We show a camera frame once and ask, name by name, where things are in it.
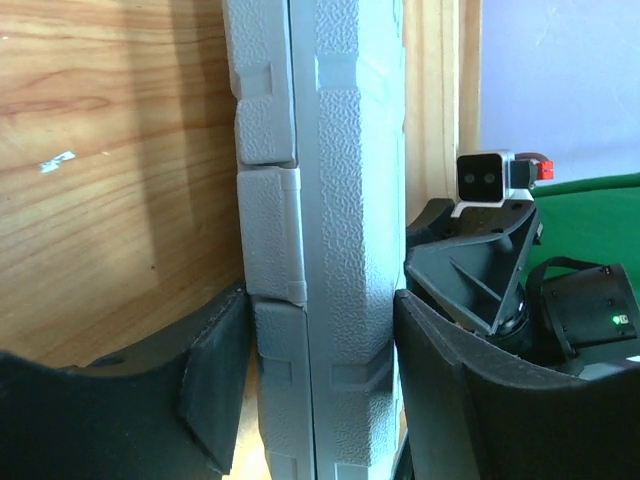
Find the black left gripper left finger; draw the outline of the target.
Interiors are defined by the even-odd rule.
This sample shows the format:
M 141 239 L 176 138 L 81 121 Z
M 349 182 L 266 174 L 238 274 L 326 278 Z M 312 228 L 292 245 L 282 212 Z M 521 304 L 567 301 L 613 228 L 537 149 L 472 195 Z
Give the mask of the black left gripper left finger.
M 219 479 L 232 467 L 250 351 L 236 283 L 91 364 L 1 355 L 5 479 Z

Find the grey plastic tool case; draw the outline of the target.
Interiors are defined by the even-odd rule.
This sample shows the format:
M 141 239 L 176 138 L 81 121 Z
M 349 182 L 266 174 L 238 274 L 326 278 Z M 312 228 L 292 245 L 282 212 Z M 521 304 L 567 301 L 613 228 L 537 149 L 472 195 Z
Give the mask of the grey plastic tool case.
M 227 1 L 259 429 L 275 479 L 388 479 L 403 406 L 399 1 Z

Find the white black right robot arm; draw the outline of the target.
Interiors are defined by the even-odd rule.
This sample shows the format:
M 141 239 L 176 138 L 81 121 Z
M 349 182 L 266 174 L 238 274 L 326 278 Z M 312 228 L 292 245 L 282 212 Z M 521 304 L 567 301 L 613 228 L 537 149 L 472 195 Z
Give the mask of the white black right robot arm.
M 527 267 L 543 225 L 532 200 L 454 210 L 433 199 L 408 227 L 409 288 L 449 321 L 570 375 L 639 350 L 639 305 L 621 264 L 551 257 Z

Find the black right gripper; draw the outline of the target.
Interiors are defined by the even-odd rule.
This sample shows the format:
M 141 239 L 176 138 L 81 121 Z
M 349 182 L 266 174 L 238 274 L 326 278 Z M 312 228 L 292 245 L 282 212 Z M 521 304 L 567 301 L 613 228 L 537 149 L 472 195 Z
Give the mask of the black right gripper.
M 453 200 L 431 199 L 407 228 L 407 285 L 481 336 L 523 335 L 529 320 L 520 281 L 540 226 L 532 200 L 467 206 L 455 215 Z

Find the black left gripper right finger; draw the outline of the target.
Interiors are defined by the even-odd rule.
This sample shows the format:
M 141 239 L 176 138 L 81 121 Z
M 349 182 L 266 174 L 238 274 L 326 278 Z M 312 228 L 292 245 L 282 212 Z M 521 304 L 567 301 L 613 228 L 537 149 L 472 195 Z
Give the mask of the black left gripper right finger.
M 407 290 L 394 337 L 419 479 L 635 479 L 639 366 L 583 379 L 522 360 Z

